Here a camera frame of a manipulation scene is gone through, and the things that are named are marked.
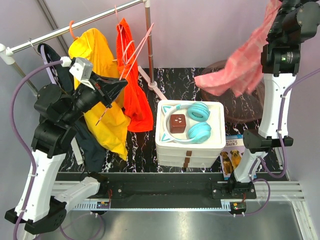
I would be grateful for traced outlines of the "orange shorts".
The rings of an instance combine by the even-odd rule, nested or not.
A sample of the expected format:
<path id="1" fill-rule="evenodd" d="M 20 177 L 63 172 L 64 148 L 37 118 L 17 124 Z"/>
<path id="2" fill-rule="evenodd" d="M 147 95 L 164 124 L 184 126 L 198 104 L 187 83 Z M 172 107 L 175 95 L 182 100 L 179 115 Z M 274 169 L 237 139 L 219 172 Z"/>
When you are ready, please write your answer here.
<path id="1" fill-rule="evenodd" d="M 123 38 L 126 39 L 126 43 L 129 43 L 133 40 L 130 26 L 125 18 L 120 21 L 120 24 L 123 26 Z M 129 56 L 132 56 L 131 61 L 124 66 L 120 56 L 117 69 L 119 74 L 127 81 L 127 86 L 124 88 L 123 108 L 124 114 L 130 118 L 128 131 L 141 133 L 153 129 L 154 119 L 146 94 L 138 83 L 139 71 L 136 52 L 134 44 L 128 50 Z"/>

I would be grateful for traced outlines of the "yellow shorts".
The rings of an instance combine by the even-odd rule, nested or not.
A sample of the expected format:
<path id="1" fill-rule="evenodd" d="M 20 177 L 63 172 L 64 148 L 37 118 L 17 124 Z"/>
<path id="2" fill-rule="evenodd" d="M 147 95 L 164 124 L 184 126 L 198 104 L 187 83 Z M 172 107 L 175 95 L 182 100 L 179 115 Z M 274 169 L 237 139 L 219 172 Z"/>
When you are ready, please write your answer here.
<path id="1" fill-rule="evenodd" d="M 96 28 L 85 31 L 69 47 L 70 58 L 85 58 L 93 64 L 93 72 L 102 77 L 118 79 L 117 63 L 109 48 L 106 37 Z M 107 150 L 127 159 L 126 137 L 131 119 L 123 113 L 119 101 L 111 108 L 101 102 L 84 114 L 89 131 L 98 143 Z"/>

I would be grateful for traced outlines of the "orange plastic hanger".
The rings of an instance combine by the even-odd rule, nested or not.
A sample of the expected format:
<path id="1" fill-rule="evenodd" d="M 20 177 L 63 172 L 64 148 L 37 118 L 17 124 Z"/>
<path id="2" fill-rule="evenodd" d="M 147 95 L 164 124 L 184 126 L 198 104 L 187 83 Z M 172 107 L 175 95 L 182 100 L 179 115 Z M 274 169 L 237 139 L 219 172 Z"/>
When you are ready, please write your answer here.
<path id="1" fill-rule="evenodd" d="M 69 33 L 70 33 L 70 35 L 71 35 L 71 37 L 72 37 L 72 39 L 73 39 L 73 41 L 76 41 L 79 37 L 78 36 L 75 36 L 75 34 L 74 34 L 74 32 L 73 32 L 73 24 L 75 23 L 75 21 L 74 20 L 71 20 L 70 22 L 69 22 Z"/>

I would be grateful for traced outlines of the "pink shorts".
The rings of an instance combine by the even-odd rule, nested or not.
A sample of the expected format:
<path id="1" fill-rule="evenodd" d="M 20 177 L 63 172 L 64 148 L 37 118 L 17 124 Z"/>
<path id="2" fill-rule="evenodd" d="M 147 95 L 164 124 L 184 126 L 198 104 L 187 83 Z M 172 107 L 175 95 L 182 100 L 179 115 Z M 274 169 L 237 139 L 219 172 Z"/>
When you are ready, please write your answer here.
<path id="1" fill-rule="evenodd" d="M 227 90 L 231 90 L 236 97 L 243 93 L 251 94 L 263 77 L 261 53 L 281 4 L 279 0 L 270 0 L 263 23 L 227 59 L 222 70 L 196 76 L 196 86 L 215 96 L 221 96 Z"/>

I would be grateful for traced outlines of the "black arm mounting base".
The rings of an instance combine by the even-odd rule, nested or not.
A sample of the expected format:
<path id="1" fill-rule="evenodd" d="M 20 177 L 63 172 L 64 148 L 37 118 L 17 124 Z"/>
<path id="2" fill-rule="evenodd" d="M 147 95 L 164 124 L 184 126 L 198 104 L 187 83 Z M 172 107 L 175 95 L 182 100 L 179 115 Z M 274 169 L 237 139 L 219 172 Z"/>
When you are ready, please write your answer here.
<path id="1" fill-rule="evenodd" d="M 102 173 L 102 192 L 89 186 L 70 209 L 93 211 L 228 211 L 232 201 L 254 200 L 252 183 L 232 190 L 220 173 Z"/>

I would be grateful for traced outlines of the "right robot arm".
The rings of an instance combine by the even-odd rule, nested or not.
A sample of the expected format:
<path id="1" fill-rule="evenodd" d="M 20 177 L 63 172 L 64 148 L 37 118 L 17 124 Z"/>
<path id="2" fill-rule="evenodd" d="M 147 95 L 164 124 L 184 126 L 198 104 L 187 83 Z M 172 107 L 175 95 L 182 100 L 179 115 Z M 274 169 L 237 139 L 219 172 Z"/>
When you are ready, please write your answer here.
<path id="1" fill-rule="evenodd" d="M 250 179 L 273 149 L 290 147 L 287 118 L 291 88 L 301 61 L 301 44 L 313 38 L 320 24 L 320 5 L 314 0 L 283 0 L 261 53 L 264 107 L 259 129 L 243 134 L 244 154 L 231 173 L 226 192 L 232 198 L 254 191 Z"/>

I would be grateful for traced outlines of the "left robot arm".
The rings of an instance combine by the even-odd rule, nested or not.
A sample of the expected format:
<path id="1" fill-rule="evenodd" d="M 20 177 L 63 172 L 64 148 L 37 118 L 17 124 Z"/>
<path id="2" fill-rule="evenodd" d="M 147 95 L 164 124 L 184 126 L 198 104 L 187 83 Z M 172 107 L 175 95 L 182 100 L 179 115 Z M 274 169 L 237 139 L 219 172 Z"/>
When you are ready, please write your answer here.
<path id="1" fill-rule="evenodd" d="M 25 225 L 26 232 L 39 235 L 55 231 L 67 213 L 86 198 L 103 198 L 108 193 L 108 178 L 90 172 L 80 183 L 56 196 L 52 189 L 62 161 L 76 136 L 76 122 L 96 104 L 111 107 L 127 85 L 125 79 L 92 73 L 89 85 L 80 84 L 73 94 L 59 85 L 40 89 L 34 108 L 41 122 L 27 147 L 31 167 L 19 204 L 5 213 L 11 223 Z"/>

